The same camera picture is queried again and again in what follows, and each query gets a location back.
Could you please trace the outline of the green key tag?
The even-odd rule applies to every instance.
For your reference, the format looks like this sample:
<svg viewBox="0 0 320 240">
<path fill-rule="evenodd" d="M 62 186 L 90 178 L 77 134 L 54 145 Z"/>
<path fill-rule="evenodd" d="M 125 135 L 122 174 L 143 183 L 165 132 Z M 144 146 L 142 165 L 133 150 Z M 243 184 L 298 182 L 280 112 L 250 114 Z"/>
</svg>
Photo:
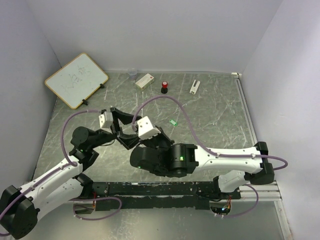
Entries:
<svg viewBox="0 0 320 240">
<path fill-rule="evenodd" d="M 177 123 L 175 120 L 173 120 L 173 119 L 170 119 L 169 122 L 170 122 L 173 126 L 177 126 L 177 125 L 178 125 L 178 123 Z"/>
</svg>

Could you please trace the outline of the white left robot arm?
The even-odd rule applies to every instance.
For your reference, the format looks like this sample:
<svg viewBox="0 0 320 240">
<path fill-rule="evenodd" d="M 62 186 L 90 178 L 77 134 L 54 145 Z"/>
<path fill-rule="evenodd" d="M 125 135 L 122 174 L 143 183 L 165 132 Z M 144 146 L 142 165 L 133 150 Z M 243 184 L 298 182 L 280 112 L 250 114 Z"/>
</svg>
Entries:
<svg viewBox="0 0 320 240">
<path fill-rule="evenodd" d="M 0 225 L 7 231 L 5 236 L 16 240 L 23 238 L 36 226 L 46 214 L 69 200 L 89 199 L 94 192 L 93 181 L 83 172 L 93 165 L 98 158 L 94 150 L 104 144 L 117 140 L 127 149 L 138 136 L 121 136 L 119 122 L 124 125 L 135 124 L 141 119 L 138 114 L 129 114 L 117 108 L 101 111 L 90 109 L 89 113 L 99 114 L 100 128 L 91 130 L 80 126 L 72 133 L 73 149 L 66 152 L 64 135 L 60 136 L 64 159 L 55 167 L 35 180 L 21 187 L 8 186 L 0 197 Z"/>
</svg>

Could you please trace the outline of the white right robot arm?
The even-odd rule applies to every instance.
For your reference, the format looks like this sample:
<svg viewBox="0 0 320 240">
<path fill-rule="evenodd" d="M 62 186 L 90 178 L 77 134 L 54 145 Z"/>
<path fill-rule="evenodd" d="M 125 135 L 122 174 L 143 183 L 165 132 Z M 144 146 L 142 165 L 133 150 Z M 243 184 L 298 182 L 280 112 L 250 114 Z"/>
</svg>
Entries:
<svg viewBox="0 0 320 240">
<path fill-rule="evenodd" d="M 248 149 L 249 156 L 238 156 L 238 149 L 231 150 L 231 157 L 222 153 L 214 155 L 202 147 L 189 143 L 174 143 L 160 127 L 144 130 L 138 128 L 139 143 L 130 155 L 131 166 L 159 177 L 182 178 L 211 169 L 227 173 L 214 178 L 212 193 L 223 199 L 236 188 L 251 183 L 268 185 L 275 179 L 273 166 L 266 157 L 259 156 L 256 146 Z"/>
</svg>

